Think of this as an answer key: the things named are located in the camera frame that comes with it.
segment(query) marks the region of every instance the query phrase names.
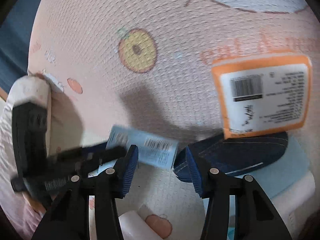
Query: barcode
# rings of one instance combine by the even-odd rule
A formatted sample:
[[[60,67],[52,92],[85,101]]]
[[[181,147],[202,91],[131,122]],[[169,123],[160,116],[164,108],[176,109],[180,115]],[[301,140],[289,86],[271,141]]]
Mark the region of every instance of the barcode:
[[[143,157],[144,160],[157,162],[160,165],[167,164],[169,154],[166,152],[158,152],[158,151],[149,151],[144,150],[142,152],[139,152],[141,154],[141,157]]]
[[[128,142],[128,135],[126,133],[118,133],[116,135],[116,143],[121,146],[125,146]]]
[[[45,189],[47,191],[50,191],[50,190],[57,190],[62,186],[64,186],[66,183],[67,183],[66,178],[62,178],[62,179],[47,180],[44,182],[44,185],[45,185]]]
[[[172,143],[168,141],[154,140],[152,138],[148,138],[145,141],[144,145],[154,150],[168,151]]]
[[[246,97],[262,94],[261,76],[230,80],[233,97]]]

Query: denim fabric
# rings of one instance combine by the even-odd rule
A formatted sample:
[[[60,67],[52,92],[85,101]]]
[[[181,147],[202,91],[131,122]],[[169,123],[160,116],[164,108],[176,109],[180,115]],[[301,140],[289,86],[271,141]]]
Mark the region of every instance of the denim fabric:
[[[227,140],[219,134],[191,144],[189,149],[208,161],[211,167],[230,176],[239,176],[275,162],[284,154],[287,145],[286,132]],[[185,149],[177,155],[173,168],[179,180],[192,182]]]

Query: dark blue cloth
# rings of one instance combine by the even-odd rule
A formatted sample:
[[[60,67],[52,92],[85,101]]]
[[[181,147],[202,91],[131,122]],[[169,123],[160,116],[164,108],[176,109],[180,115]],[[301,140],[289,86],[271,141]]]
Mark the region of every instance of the dark blue cloth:
[[[41,0],[18,0],[0,27],[0,87],[7,93],[27,74],[29,43]]]
[[[288,145],[286,132],[224,140],[223,134],[190,144],[193,155],[205,159],[212,168],[229,176],[239,176],[277,161]],[[186,149],[176,157],[173,171],[183,182],[193,182],[186,160]]]

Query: white label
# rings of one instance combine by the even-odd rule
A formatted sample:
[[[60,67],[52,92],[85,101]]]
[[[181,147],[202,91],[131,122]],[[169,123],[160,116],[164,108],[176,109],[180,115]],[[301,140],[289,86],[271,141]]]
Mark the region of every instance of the white label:
[[[171,170],[179,142],[132,128],[112,127],[107,149],[122,145],[128,150],[132,144],[139,149],[139,162]]]
[[[305,64],[226,73],[220,82],[232,133],[283,127],[304,118],[309,87]]]

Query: light blue towel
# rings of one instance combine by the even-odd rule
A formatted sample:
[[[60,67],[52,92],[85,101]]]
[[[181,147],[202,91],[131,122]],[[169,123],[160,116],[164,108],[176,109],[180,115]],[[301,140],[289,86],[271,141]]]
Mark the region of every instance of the light blue towel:
[[[293,136],[290,136],[288,140],[287,150],[278,161],[248,173],[256,179],[270,199],[297,182],[309,170],[309,159],[298,141]],[[204,199],[203,202],[207,210],[209,199]],[[234,196],[230,196],[229,214],[230,216],[235,215]]]

